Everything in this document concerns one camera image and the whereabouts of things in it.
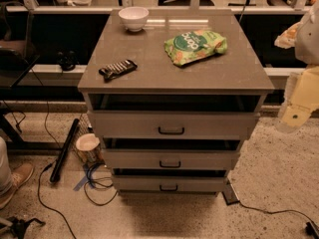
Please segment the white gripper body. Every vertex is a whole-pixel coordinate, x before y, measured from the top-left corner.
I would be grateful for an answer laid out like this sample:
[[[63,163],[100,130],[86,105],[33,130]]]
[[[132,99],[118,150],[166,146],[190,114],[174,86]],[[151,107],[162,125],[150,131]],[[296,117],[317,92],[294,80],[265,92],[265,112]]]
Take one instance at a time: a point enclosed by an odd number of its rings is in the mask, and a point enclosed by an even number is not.
[[[318,109],[319,67],[308,66],[302,73],[291,73],[288,77],[276,128],[285,133],[296,131]]]

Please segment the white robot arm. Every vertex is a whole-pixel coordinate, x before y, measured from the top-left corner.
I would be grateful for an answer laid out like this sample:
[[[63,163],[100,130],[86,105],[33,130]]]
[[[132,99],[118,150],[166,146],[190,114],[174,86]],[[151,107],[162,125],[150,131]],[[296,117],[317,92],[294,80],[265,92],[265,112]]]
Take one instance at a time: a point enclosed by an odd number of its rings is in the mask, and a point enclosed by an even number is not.
[[[302,73],[287,79],[284,102],[278,112],[277,129],[293,132],[319,109],[319,8],[313,5],[301,20],[275,40],[280,48],[295,48],[297,60],[306,64]]]

